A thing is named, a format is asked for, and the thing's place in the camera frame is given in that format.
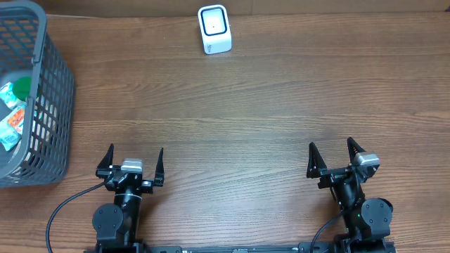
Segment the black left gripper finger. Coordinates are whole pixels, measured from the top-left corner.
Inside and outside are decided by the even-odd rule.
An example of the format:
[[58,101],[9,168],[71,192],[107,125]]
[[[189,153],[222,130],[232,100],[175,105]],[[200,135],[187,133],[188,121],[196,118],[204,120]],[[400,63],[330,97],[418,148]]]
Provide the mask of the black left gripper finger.
[[114,145],[111,143],[107,153],[100,161],[96,168],[96,176],[97,177],[108,177],[111,173],[110,166],[113,164],[113,153],[114,153]]
[[156,186],[156,187],[163,187],[164,180],[165,180],[163,153],[164,153],[164,148],[161,148],[158,159],[157,159],[156,168],[155,168],[154,186]]

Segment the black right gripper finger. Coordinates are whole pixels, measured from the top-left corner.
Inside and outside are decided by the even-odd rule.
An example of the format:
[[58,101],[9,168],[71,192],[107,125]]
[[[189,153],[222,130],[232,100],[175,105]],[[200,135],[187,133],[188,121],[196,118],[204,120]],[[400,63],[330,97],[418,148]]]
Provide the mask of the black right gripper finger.
[[349,160],[354,164],[354,158],[358,153],[363,153],[365,150],[352,138],[347,139],[347,148],[349,151]]
[[309,144],[309,161],[307,165],[307,178],[314,179],[321,176],[323,171],[326,171],[328,168],[326,163],[323,161],[323,158],[316,147],[314,142]]

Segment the orange snack packet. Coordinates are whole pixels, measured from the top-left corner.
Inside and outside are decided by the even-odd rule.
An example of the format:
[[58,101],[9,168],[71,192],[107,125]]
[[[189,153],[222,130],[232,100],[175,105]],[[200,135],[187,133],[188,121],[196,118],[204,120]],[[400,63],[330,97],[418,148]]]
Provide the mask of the orange snack packet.
[[25,120],[25,106],[19,105],[8,116],[8,124],[20,135],[23,134],[23,124]]

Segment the teal snack packet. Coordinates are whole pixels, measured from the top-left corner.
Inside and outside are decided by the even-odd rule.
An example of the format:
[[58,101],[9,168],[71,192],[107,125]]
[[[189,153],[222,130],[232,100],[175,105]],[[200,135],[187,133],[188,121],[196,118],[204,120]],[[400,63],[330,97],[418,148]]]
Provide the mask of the teal snack packet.
[[21,135],[7,122],[7,117],[1,121],[1,144],[6,151],[11,151],[21,140]]

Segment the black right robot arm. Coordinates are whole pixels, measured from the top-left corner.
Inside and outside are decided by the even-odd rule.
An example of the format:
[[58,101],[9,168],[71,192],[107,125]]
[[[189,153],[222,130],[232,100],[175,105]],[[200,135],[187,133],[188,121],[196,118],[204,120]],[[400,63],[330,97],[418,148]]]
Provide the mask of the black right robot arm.
[[[347,139],[349,163],[345,167],[328,169],[316,144],[309,144],[307,178],[318,179],[318,188],[330,190],[340,213],[316,232],[309,252],[395,252],[390,235],[393,205],[384,198],[367,199],[361,185],[377,172],[380,158],[365,151],[353,138]],[[332,223],[342,219],[346,232],[331,242],[319,245],[318,238]]]

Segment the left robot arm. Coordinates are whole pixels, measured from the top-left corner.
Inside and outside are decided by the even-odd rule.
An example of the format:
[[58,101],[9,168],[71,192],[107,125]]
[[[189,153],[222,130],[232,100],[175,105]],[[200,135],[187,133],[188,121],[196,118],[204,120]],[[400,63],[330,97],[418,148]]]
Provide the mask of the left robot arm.
[[93,215],[96,231],[95,252],[148,252],[148,246],[136,237],[143,194],[152,194],[165,180],[161,150],[154,179],[143,177],[143,161],[127,158],[120,165],[113,164],[114,145],[96,168],[96,176],[103,179],[106,190],[115,194],[112,203],[101,205]]

